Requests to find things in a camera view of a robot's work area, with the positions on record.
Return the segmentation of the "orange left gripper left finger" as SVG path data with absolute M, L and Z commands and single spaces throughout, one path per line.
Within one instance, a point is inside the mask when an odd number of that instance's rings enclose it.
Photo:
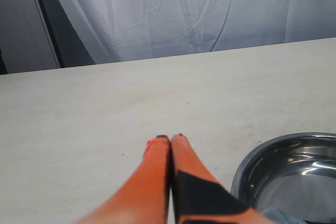
M 167 223 L 170 139 L 148 141 L 139 167 L 106 202 L 77 223 Z

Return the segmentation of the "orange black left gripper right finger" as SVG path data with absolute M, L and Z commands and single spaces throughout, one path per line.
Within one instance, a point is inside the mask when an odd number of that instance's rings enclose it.
M 187 137 L 171 139 L 176 223 L 273 223 L 232 196 L 210 173 Z

